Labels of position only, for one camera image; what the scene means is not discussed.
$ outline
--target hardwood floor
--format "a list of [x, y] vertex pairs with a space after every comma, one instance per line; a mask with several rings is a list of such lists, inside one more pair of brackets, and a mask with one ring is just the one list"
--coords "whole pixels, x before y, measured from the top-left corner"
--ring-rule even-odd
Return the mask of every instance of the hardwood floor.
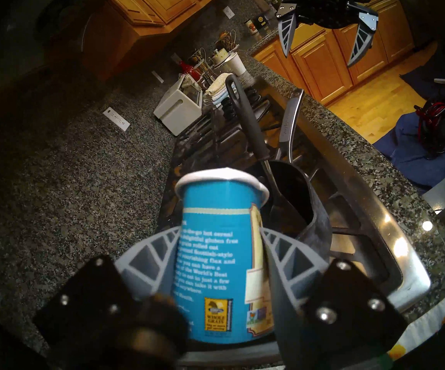
[[370, 143], [376, 142], [396, 125], [401, 115], [413, 112], [414, 105], [425, 104], [399, 74], [424, 65], [436, 49], [436, 42], [431, 43], [327, 108]]

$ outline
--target yellow label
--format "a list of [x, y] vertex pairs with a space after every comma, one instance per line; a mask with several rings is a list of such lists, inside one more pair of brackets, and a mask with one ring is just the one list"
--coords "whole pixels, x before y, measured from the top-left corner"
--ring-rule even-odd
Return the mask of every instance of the yellow label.
[[205, 298], [205, 330], [231, 331], [233, 299]]

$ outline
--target paper cup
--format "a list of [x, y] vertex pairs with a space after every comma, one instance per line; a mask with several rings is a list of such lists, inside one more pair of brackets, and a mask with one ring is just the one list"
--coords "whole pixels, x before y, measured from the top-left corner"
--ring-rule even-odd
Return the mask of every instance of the paper cup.
[[183, 199], [173, 297], [191, 338], [240, 343], [274, 327], [263, 266], [260, 207], [269, 191], [231, 168], [194, 172], [176, 187]]
[[223, 63], [223, 69], [226, 72], [232, 72], [238, 77], [247, 70], [243, 62], [241, 62], [240, 56], [236, 52], [232, 52], [231, 55], [226, 58]]

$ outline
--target gas stovetop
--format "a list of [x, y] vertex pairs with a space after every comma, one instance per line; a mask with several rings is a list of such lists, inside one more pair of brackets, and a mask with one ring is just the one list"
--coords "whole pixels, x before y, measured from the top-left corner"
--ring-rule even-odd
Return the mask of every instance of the gas stovetop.
[[[287, 100], [258, 78], [247, 89], [271, 155], [275, 156]], [[248, 171], [257, 161], [230, 105], [201, 117], [176, 141], [159, 212], [157, 232], [178, 226], [183, 204], [174, 192], [178, 179], [193, 171], [232, 167]], [[297, 122], [293, 162], [304, 171], [322, 201], [332, 225], [331, 260], [352, 261], [376, 283], [390, 302], [404, 311], [430, 287], [430, 280], [408, 238], [356, 170], [303, 116]], [[228, 365], [278, 360], [272, 336], [244, 345], [194, 346], [184, 364]]]

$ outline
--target electrical outlet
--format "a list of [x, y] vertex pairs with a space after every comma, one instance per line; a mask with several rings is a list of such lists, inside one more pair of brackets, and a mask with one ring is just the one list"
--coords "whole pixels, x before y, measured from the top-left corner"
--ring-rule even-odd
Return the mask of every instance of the electrical outlet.
[[164, 82], [164, 79], [161, 78], [157, 72], [155, 72], [154, 70], [152, 70], [151, 73], [152, 73], [153, 76], [155, 76], [155, 77], [159, 80], [159, 82], [161, 82], [161, 83]]
[[108, 119], [116, 124], [123, 131], [126, 131], [130, 123], [128, 123], [120, 114], [118, 114], [111, 107], [108, 107], [106, 111], [103, 112], [104, 115], [108, 117]]
[[224, 14], [226, 15], [226, 17], [229, 18], [229, 19], [231, 19], [231, 18], [234, 17], [234, 13], [233, 13], [233, 11], [229, 8], [229, 6], [226, 6], [226, 7], [223, 9], [223, 12], [224, 12]]

